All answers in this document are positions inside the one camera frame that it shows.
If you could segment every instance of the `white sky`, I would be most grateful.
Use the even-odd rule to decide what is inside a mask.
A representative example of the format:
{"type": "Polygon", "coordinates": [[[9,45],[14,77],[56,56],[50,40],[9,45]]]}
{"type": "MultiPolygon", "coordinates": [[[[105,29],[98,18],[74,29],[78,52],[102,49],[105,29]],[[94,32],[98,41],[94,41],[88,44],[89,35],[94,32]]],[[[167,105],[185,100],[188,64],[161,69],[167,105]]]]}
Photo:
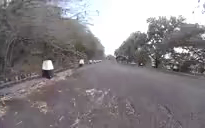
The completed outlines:
{"type": "Polygon", "coordinates": [[[92,0],[92,10],[99,10],[100,15],[93,17],[90,29],[105,53],[113,54],[132,32],[147,30],[149,17],[183,15],[189,22],[203,22],[204,15],[192,14],[196,5],[197,0],[92,0]]]}

